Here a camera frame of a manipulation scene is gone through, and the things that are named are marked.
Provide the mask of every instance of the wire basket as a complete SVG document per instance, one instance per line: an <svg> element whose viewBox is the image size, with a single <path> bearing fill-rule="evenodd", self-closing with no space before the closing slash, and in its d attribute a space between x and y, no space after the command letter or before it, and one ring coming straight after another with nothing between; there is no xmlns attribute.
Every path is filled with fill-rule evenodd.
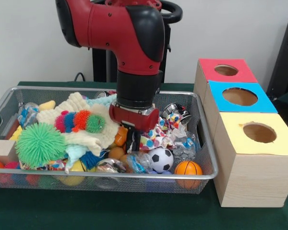
<svg viewBox="0 0 288 230"><path fill-rule="evenodd" d="M28 86L11 88L0 100L0 139L5 138L20 104L28 102L42 104L50 100L60 104L73 92L80 92L82 95L94 98L100 90ZM70 172L67 175L64 171L0 169L0 187L199 194L207 182L218 173L216 156L201 101L191 92L160 92L155 96L154 103L160 111L170 103L178 103L190 112L192 118L188 123L188 130L195 134L200 146L192 160L201 166L203 175L100 172ZM174 161L172 172L178 163L179 160Z"/></svg>

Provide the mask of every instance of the circular hole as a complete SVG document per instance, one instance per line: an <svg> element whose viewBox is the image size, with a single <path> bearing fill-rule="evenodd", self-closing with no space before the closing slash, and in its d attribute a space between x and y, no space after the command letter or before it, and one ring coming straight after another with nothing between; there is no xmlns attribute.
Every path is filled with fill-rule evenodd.
<svg viewBox="0 0 288 230"><path fill-rule="evenodd" d="M244 125L243 131L248 138L261 143L270 143L276 139L275 131L265 124L248 123Z"/></svg>
<svg viewBox="0 0 288 230"><path fill-rule="evenodd" d="M163 14L170 14L171 12L170 12L170 11L167 11L167 10L165 10L165 9L161 9L161 13L163 13Z"/></svg>
<svg viewBox="0 0 288 230"><path fill-rule="evenodd" d="M258 101L255 93L242 88L229 88L222 95L227 101L242 106L251 106Z"/></svg>
<svg viewBox="0 0 288 230"><path fill-rule="evenodd" d="M224 76L235 76L238 73L238 70L229 65L217 65L215 71Z"/></svg>

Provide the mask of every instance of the knitted cloth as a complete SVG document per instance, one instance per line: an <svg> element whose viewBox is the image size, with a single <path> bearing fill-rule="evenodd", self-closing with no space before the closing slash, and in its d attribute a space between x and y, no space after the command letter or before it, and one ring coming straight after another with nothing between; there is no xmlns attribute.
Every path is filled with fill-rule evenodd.
<svg viewBox="0 0 288 230"><path fill-rule="evenodd" d="M86 146L82 145L68 145L66 152L68 154L68 162L65 166L65 172L69 173L69 169L72 168L73 164L79 160L88 151Z"/></svg>
<svg viewBox="0 0 288 230"><path fill-rule="evenodd" d="M105 127L101 133L88 133L84 130L79 132L62 133L67 144L77 144L88 147L95 155L99 156L102 149L106 149L114 142L115 135L118 132L119 125L111 120L109 110L102 104L93 104L89 106L85 99L78 92L70 94L68 100L62 102L55 109L42 111L37 115L38 122L45 122L54 125L55 119L62 111L79 112L80 110L89 110L91 113L100 115L105 119Z"/></svg>
<svg viewBox="0 0 288 230"><path fill-rule="evenodd" d="M97 99L87 99L86 102L89 106L94 104L103 104L105 107L109 108L110 104L116 99L116 94L110 95L109 97L100 97Z"/></svg>

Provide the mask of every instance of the green spiky ball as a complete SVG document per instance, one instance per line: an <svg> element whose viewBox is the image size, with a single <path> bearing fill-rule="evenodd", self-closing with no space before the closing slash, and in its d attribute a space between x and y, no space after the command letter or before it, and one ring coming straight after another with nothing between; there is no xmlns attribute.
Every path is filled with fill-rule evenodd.
<svg viewBox="0 0 288 230"><path fill-rule="evenodd" d="M65 149L65 138L54 126L46 123L35 123L27 127L16 144L19 160L30 168L62 159Z"/></svg>
<svg viewBox="0 0 288 230"><path fill-rule="evenodd" d="M86 122L86 131L89 133L100 133L105 127L105 119L99 115L90 115Z"/></svg>

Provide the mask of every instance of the shape sorter box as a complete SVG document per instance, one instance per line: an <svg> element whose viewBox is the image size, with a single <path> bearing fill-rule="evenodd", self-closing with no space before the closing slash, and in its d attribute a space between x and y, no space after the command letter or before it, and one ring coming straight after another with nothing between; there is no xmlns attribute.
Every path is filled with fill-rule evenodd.
<svg viewBox="0 0 288 230"><path fill-rule="evenodd" d="M222 207L282 207L288 196L288 127L278 114L220 113L214 139Z"/></svg>
<svg viewBox="0 0 288 230"><path fill-rule="evenodd" d="M0 140L0 161L7 164L11 161L18 161L14 140Z"/></svg>
<svg viewBox="0 0 288 230"><path fill-rule="evenodd" d="M219 112L277 113L258 83L209 81L204 111L213 141Z"/></svg>
<svg viewBox="0 0 288 230"><path fill-rule="evenodd" d="M199 59L197 63L194 93L204 104L209 81L257 82L252 71L243 59Z"/></svg>

